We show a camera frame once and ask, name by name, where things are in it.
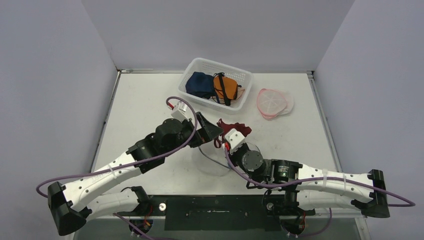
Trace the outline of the blue-trimmed mesh laundry bag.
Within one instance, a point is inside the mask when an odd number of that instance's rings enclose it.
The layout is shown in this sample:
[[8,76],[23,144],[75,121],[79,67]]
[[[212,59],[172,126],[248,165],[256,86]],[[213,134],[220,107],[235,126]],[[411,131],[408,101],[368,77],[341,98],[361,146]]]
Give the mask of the blue-trimmed mesh laundry bag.
[[212,142],[196,148],[199,153],[192,153],[193,163],[197,169],[209,176],[222,177],[232,169],[221,148],[215,148]]

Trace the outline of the dark red bra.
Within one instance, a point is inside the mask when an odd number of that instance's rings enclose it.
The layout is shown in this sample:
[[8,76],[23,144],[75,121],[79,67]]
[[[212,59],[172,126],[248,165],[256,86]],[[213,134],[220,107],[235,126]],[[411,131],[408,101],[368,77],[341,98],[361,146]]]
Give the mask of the dark red bra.
[[213,140],[213,145],[216,149],[222,147],[225,135],[232,129],[239,131],[244,137],[247,137],[252,132],[252,129],[244,123],[225,123],[221,118],[216,125],[223,130],[223,133]]

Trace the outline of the orange bra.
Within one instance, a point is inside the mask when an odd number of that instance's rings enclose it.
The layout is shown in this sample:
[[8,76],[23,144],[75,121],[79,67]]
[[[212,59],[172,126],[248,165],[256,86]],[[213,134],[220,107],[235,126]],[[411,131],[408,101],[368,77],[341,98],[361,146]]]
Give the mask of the orange bra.
[[238,86],[241,85],[234,79],[227,77],[223,72],[215,73],[213,77],[213,85],[216,92],[215,97],[213,97],[214,101],[221,105],[230,106]]

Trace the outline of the navy blue bra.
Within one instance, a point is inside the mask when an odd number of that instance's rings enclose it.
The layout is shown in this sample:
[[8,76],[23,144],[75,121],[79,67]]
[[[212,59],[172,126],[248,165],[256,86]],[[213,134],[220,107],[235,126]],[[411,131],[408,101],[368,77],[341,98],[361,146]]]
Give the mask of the navy blue bra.
[[185,84],[186,93],[202,99],[216,96],[214,77],[203,72],[193,72]]

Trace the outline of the pink-trimmed mesh laundry bag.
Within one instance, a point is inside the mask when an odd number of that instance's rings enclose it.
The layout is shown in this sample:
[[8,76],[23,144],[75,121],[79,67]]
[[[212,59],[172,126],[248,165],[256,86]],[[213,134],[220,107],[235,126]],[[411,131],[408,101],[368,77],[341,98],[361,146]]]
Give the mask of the pink-trimmed mesh laundry bag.
[[256,107],[266,120],[289,115],[294,105],[294,97],[288,91],[263,88],[256,98]]

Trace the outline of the beige bra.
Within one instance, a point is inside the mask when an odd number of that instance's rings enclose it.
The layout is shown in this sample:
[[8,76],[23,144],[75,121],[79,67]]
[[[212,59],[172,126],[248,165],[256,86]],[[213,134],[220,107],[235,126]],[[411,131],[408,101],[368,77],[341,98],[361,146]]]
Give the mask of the beige bra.
[[238,101],[245,93],[246,89],[242,86],[238,86],[237,87],[237,91],[234,94],[233,99],[231,100],[232,103],[235,103],[236,101]]

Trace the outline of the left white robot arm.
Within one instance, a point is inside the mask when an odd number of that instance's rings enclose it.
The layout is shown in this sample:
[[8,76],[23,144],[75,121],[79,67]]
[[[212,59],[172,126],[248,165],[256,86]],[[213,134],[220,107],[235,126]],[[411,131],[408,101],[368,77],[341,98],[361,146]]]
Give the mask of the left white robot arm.
[[196,129],[189,118],[168,118],[153,133],[92,175],[78,176],[75,181],[65,184],[59,181],[50,184],[47,188],[48,207],[58,234],[72,234],[88,221],[114,213],[144,215],[149,210],[149,196],[141,186],[120,193],[108,193],[108,190],[162,165],[167,156],[185,146],[197,148],[224,132],[201,112],[196,112],[195,117],[200,129]]

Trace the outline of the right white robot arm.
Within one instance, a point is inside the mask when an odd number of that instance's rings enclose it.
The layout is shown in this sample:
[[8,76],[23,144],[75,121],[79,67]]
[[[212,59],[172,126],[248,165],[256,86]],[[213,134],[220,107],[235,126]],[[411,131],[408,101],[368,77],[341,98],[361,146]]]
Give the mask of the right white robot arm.
[[294,215],[298,211],[336,208],[359,211],[366,217],[390,217],[381,170],[350,174],[295,161],[264,159],[245,143],[237,149],[225,144],[223,151],[230,168],[247,181],[247,189],[284,192],[281,202],[271,200],[277,214]]

